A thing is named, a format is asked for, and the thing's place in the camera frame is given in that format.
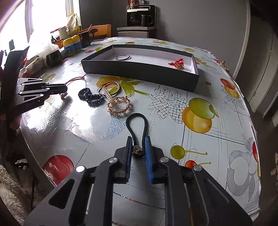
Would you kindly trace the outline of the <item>pearl hair clip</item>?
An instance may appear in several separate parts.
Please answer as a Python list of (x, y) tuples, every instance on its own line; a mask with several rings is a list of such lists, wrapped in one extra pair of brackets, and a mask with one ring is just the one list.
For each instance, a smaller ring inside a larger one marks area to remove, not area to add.
[(104, 93), (105, 97), (107, 98), (107, 100), (108, 100), (110, 103), (114, 103), (115, 100), (114, 100), (113, 97), (110, 95), (109, 91), (108, 91), (107, 88), (106, 88), (106, 85), (103, 85), (102, 90), (103, 90), (103, 93)]

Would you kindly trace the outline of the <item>gold wire bangle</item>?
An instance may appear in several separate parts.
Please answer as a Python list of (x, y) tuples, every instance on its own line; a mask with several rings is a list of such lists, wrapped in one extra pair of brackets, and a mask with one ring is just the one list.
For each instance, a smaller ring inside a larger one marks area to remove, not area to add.
[(97, 91), (99, 94), (104, 95), (105, 90), (111, 95), (116, 96), (121, 92), (121, 87), (118, 82), (109, 81), (109, 82), (97, 82)]

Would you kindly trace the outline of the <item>black jewelry box tray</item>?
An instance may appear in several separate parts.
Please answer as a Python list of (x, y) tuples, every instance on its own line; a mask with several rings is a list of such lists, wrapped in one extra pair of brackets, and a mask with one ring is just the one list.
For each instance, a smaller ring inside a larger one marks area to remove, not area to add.
[[(116, 61), (115, 57), (129, 54), (131, 59)], [(184, 69), (169, 62), (184, 59)], [(199, 72), (193, 54), (158, 46), (110, 45), (81, 60), (84, 72), (113, 75), (152, 82), (194, 92)]]

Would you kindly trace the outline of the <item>red bead gold charm jewelry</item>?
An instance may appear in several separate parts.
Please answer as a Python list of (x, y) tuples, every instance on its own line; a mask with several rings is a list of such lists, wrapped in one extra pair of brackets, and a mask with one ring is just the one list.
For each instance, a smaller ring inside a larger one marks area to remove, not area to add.
[(168, 65), (174, 66), (178, 70), (183, 70), (184, 69), (184, 59), (180, 58), (176, 60), (175, 62), (169, 62)]

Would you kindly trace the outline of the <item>dark round cup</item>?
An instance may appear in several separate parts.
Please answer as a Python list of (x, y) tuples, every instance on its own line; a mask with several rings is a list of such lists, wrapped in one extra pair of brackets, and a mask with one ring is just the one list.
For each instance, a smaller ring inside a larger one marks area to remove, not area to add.
[(57, 49), (46, 55), (46, 62), (49, 67), (55, 67), (62, 63), (62, 55)]

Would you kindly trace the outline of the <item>yellow lid bottle front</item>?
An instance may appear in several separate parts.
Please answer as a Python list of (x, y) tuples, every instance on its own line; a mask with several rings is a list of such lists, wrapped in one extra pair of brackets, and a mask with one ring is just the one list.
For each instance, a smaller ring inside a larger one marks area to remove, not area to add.
[(63, 47), (67, 57), (73, 56), (76, 53), (74, 41), (72, 38), (63, 40)]

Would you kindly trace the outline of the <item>yellow lid bottle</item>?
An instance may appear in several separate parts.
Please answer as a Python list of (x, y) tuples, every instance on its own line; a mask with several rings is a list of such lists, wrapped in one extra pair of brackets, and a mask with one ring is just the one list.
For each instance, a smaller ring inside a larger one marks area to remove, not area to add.
[(73, 56), (76, 53), (74, 41), (72, 38), (63, 40), (63, 47), (67, 57)]
[(72, 40), (73, 40), (73, 45), (74, 45), (75, 51), (76, 52), (81, 51), (82, 46), (81, 46), (81, 39), (80, 39), (79, 35), (74, 35), (72, 37)]

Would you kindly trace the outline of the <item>yellow lid bottle rear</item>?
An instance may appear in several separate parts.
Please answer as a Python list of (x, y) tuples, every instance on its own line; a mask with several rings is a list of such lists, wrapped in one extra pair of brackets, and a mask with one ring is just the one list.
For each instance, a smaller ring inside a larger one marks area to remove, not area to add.
[(73, 40), (73, 45), (74, 45), (75, 51), (76, 52), (81, 51), (82, 46), (81, 46), (81, 39), (80, 39), (79, 35), (74, 35), (72, 37), (72, 40)]

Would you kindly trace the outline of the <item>white mug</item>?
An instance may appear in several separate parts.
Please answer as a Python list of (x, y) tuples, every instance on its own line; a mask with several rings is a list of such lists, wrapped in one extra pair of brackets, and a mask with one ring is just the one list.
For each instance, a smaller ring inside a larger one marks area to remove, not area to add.
[(63, 39), (63, 40), (68, 39), (68, 33), (67, 33), (68, 32), (68, 27), (67, 26), (61, 27), (58, 30), (58, 32), (59, 32), (60, 39)]

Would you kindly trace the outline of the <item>black mug with spoon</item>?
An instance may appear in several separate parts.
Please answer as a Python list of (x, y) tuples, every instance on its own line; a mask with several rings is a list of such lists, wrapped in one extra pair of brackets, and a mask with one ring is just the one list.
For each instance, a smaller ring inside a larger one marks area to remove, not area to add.
[(77, 33), (77, 35), (80, 37), (82, 48), (88, 47), (94, 40), (95, 29), (91, 27), (92, 25), (89, 28), (83, 29), (79, 33)]

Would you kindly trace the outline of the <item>fruit pattern tablecloth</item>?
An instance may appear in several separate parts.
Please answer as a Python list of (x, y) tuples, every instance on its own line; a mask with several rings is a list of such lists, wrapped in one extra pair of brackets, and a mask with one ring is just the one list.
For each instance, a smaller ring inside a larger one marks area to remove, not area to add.
[[(195, 91), (84, 72), (82, 59), (117, 44), (193, 54), (199, 72)], [(261, 183), (253, 124), (239, 87), (211, 52), (157, 39), (109, 38), (69, 57), (42, 79), (68, 87), (64, 100), (53, 95), (21, 121), (27, 159), (48, 191), (73, 168), (97, 166), (125, 145), (126, 117), (111, 115), (105, 104), (89, 107), (78, 97), (82, 88), (96, 93), (97, 82), (115, 81), (121, 95), (130, 97), (131, 112), (145, 115), (154, 146), (181, 166), (202, 166), (251, 219), (258, 217)]]

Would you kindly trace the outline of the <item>wooden chair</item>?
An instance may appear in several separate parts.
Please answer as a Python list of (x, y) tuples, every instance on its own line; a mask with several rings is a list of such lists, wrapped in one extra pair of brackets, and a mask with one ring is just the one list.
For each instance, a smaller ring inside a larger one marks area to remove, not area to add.
[(112, 31), (112, 25), (94, 25), (89, 28), (89, 36), (94, 40), (101, 40), (104, 38), (110, 38)]

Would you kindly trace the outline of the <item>silver bangle pair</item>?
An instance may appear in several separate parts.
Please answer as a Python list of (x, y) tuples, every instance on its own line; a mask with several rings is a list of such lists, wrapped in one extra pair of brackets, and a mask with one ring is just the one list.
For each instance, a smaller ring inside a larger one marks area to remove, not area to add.
[(116, 61), (126, 61), (131, 59), (131, 56), (129, 54), (121, 54), (115, 57)]

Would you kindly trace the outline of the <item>grey cabinet under coffee machine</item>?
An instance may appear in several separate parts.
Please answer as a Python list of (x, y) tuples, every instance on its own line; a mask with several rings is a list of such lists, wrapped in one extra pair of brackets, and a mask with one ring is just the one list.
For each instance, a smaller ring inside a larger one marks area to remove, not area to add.
[(128, 26), (117, 28), (118, 37), (155, 38), (156, 27)]

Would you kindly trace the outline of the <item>black coffee machine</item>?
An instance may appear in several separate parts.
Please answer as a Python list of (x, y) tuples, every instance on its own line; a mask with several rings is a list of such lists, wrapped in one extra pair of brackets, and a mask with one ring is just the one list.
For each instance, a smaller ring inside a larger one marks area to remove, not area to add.
[(127, 26), (155, 27), (156, 6), (135, 5), (126, 7)]

